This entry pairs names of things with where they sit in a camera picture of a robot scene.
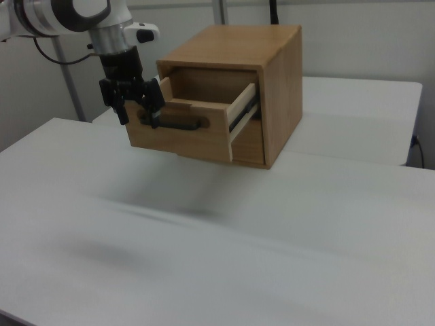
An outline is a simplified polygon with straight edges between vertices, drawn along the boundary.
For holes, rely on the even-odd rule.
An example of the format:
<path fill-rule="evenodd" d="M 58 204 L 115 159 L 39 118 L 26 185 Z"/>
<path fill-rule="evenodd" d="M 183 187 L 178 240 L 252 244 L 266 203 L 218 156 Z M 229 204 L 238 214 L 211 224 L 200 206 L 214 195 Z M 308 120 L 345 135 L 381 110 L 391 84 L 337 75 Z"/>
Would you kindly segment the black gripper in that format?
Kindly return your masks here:
<path fill-rule="evenodd" d="M 143 80 L 143 67 L 136 46 L 117 54 L 99 56 L 105 78 L 99 81 L 103 102 L 117 114 L 121 125 L 129 123 L 120 82 L 135 82 L 135 101 L 147 113 L 149 125 L 160 125 L 160 110 L 165 106 L 164 96 L 156 78 Z"/>

